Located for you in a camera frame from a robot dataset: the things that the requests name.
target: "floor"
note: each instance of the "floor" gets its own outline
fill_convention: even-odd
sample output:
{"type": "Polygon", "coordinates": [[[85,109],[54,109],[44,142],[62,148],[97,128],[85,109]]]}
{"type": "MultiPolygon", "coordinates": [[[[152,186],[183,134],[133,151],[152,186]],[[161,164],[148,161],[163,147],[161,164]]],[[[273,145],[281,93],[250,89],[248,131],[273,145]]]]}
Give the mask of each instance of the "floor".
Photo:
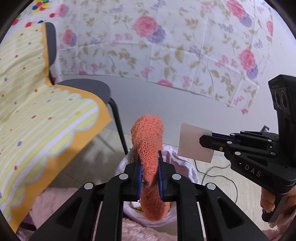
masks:
{"type": "MultiPolygon", "coordinates": [[[[132,147],[131,135],[125,134],[128,148],[132,147]]],[[[114,175],[115,168],[124,157],[124,151],[119,139],[118,132],[104,129],[97,135],[56,177],[51,187],[80,188],[86,182],[100,184],[107,182],[114,175]]],[[[206,172],[211,166],[225,167],[229,161],[223,156],[214,155],[212,163],[197,162],[201,172],[206,172]]],[[[252,219],[261,229],[268,229],[267,223],[261,220],[262,209],[260,207],[260,187],[245,177],[226,169],[213,168],[211,176],[223,175],[233,180],[238,189],[237,205],[252,219]]],[[[233,201],[236,199],[236,189],[232,182],[222,177],[206,177],[204,183],[214,182],[233,201]]],[[[157,228],[160,232],[177,235],[176,223],[157,228]]]]}

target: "finger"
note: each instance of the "finger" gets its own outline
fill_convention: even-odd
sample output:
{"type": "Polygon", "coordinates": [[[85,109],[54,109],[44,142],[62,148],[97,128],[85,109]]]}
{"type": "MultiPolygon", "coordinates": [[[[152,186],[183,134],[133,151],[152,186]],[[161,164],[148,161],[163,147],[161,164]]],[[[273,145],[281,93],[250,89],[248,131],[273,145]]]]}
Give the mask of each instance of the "finger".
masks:
{"type": "Polygon", "coordinates": [[[276,200],[276,196],[264,188],[261,188],[261,198],[269,201],[270,203],[274,203],[276,200]]]}
{"type": "Polygon", "coordinates": [[[260,201],[260,206],[265,210],[267,211],[268,213],[269,212],[272,212],[274,210],[274,204],[273,203],[270,203],[264,199],[261,199],[260,201]]]}
{"type": "Polygon", "coordinates": [[[284,212],[289,211],[291,208],[294,208],[295,205],[296,205],[296,196],[289,197],[283,207],[283,211],[284,212]]]}
{"type": "Polygon", "coordinates": [[[286,197],[296,196],[296,186],[294,186],[291,191],[286,195],[286,197]]]}

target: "white plastic bag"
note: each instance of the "white plastic bag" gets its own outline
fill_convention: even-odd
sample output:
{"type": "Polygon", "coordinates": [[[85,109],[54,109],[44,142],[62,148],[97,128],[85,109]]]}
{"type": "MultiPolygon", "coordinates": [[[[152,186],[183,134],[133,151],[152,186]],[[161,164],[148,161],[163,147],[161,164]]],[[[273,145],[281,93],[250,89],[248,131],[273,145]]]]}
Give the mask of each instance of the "white plastic bag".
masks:
{"type": "MultiPolygon", "coordinates": [[[[178,156],[177,150],[175,150],[171,146],[166,145],[163,147],[162,153],[163,160],[165,162],[173,164],[177,173],[189,178],[193,183],[199,183],[196,168],[185,157],[178,156]]],[[[115,176],[124,172],[124,168],[127,163],[128,161],[125,157],[116,168],[115,176]]],[[[177,209],[175,202],[171,203],[170,211],[168,212],[166,217],[160,221],[150,221],[146,219],[144,213],[137,210],[137,207],[140,207],[140,204],[135,202],[124,202],[123,211],[130,219],[141,224],[142,226],[157,228],[177,221],[177,209]]]]}

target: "human hand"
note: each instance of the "human hand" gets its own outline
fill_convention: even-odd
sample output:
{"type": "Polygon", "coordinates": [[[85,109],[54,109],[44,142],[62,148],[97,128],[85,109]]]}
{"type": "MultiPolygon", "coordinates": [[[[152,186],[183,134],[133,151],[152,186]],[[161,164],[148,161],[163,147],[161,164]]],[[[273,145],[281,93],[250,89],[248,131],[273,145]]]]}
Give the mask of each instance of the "human hand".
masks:
{"type": "MultiPolygon", "coordinates": [[[[283,214],[291,214],[294,212],[296,208],[296,186],[294,186],[291,191],[289,192],[287,202],[285,203],[283,207],[283,214]]],[[[276,196],[272,194],[271,192],[267,191],[264,188],[261,188],[261,200],[260,205],[261,207],[269,212],[272,212],[274,210],[274,201],[276,196]]]]}

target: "orange sock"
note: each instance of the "orange sock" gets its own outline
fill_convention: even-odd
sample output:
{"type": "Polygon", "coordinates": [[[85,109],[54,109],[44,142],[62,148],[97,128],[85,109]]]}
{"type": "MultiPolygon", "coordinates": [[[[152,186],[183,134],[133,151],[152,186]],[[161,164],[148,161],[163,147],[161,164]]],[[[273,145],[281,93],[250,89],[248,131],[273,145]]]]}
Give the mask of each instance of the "orange sock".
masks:
{"type": "Polygon", "coordinates": [[[158,116],[143,115],[133,125],[131,134],[142,163],[141,207],[147,219],[158,221],[169,211],[169,203],[161,201],[158,191],[158,151],[163,148],[162,121],[158,116]]]}

